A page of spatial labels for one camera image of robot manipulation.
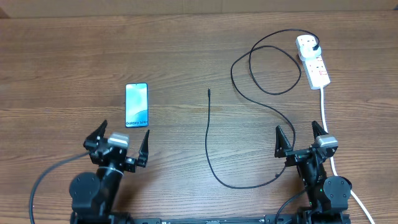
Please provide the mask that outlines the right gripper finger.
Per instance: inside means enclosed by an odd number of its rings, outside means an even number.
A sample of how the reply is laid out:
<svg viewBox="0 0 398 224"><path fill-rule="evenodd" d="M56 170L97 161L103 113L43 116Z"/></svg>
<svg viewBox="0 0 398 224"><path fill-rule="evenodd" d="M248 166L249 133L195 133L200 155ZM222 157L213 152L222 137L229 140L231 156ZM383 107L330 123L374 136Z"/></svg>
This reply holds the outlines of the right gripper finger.
<svg viewBox="0 0 398 224"><path fill-rule="evenodd" d="M316 139L319 136L322 135L327 135L328 132L325 131L317 121L312 121L312 131L313 131L313 137Z"/></svg>
<svg viewBox="0 0 398 224"><path fill-rule="evenodd" d="M276 142L274 156L287 157L287 154L292 151L292 146L280 126L275 128L275 135Z"/></svg>

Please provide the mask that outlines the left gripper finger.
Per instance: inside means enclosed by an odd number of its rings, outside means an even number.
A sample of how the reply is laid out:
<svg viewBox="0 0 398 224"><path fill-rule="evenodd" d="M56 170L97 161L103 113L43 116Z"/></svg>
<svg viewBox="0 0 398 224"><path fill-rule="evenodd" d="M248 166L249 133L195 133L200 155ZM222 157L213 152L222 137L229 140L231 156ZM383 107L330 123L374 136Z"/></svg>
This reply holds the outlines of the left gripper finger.
<svg viewBox="0 0 398 224"><path fill-rule="evenodd" d="M97 145L97 143L100 141L100 139L103 138L106 127L108 125L107 120L104 120L100 126L93 131L84 141L84 145Z"/></svg>
<svg viewBox="0 0 398 224"><path fill-rule="evenodd" d="M139 157L137 160L137 165L139 167L146 167L147 165L147 161L149 158L149 134L150 130L148 129L139 150Z"/></svg>

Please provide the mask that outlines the Samsung Galaxy smartphone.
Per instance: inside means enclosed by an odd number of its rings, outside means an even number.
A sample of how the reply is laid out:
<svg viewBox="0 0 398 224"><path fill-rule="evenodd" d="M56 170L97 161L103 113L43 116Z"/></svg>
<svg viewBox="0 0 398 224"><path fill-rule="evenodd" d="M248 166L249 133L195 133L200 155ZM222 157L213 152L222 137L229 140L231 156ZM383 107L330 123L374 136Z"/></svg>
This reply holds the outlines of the Samsung Galaxy smartphone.
<svg viewBox="0 0 398 224"><path fill-rule="evenodd" d="M125 127L149 125L148 84L128 83L125 87Z"/></svg>

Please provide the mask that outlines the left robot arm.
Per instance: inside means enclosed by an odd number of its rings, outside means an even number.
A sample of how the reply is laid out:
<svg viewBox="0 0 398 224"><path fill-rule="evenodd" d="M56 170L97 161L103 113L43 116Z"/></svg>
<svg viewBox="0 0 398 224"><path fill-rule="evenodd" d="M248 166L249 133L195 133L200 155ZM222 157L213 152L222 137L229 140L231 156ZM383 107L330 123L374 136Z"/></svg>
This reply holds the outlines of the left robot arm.
<svg viewBox="0 0 398 224"><path fill-rule="evenodd" d="M104 136L108 122L103 121L83 142L83 147L94 165L95 173L82 172L70 183L72 198L71 223L133 223L129 213L113 212L113 204L125 172L145 167L149 157L149 134L147 131L137 159L127 156L129 136L112 133Z"/></svg>

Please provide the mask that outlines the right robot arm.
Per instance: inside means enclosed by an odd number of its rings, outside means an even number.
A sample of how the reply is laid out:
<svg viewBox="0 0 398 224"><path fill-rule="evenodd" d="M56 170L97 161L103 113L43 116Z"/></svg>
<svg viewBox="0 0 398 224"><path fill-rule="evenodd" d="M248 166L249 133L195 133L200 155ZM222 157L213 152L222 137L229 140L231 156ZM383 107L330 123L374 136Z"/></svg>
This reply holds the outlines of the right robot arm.
<svg viewBox="0 0 398 224"><path fill-rule="evenodd" d="M348 199L352 183L342 176L327 176L323 163L334 156L337 139L328 134L316 121L312 122L314 142L306 149L294 150L282 128L275 128L275 153L285 158L286 167L296 167L304 189L288 199L278 210L274 223L350 223ZM295 214L283 215L283 209L293 200L306 194L310 205L300 207Z"/></svg>

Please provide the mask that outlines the white charger plug adapter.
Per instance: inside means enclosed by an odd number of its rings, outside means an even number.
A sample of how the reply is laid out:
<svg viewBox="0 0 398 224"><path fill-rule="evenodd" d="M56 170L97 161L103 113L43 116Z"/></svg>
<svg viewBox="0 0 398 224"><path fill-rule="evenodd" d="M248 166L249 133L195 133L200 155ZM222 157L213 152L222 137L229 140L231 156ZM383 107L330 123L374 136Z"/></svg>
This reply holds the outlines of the white charger plug adapter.
<svg viewBox="0 0 398 224"><path fill-rule="evenodd" d="M316 50L313 49L314 45L310 42L305 42L304 44L298 45L298 55L301 61L313 60L322 54L321 47L318 47Z"/></svg>

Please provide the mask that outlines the white power strip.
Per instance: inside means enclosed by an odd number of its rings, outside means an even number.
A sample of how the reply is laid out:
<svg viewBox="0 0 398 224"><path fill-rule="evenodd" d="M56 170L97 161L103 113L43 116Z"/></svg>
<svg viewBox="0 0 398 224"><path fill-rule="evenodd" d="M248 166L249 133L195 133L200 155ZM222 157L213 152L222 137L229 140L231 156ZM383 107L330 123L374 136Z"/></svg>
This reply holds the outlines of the white power strip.
<svg viewBox="0 0 398 224"><path fill-rule="evenodd" d="M295 41L297 49L299 44L304 44L305 42L312 43L314 48L317 46L316 38L314 36L300 35ZM330 78L322 59L322 55L313 60L302 61L302 64L305 69L308 83L312 90L319 90L330 84Z"/></svg>

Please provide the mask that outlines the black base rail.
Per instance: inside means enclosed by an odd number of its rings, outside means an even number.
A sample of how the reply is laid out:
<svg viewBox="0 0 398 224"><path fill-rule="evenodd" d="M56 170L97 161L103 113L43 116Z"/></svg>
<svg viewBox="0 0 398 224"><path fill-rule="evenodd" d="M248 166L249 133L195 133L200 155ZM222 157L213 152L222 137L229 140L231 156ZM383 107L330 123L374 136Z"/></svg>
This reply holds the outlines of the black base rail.
<svg viewBox="0 0 398 224"><path fill-rule="evenodd" d="M77 223L128 223L128 224L272 224L272 223L338 223L338 221L313 219L311 222L301 221L295 215L265 215L263 217L239 217L239 218L188 218L162 220L160 218L132 218L128 213L117 213L116 217L109 217L102 220L84 220L72 213L70 224Z"/></svg>

